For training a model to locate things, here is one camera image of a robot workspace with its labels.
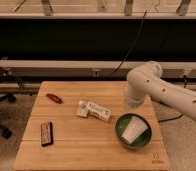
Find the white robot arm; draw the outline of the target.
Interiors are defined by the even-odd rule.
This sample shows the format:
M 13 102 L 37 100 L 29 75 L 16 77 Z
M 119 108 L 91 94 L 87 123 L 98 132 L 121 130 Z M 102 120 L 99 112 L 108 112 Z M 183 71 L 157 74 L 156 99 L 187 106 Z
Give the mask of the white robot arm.
M 130 70 L 126 76 L 126 102 L 140 106 L 149 95 L 196 121 L 196 92 L 162 80 L 162 74 L 161 65 L 155 61 Z

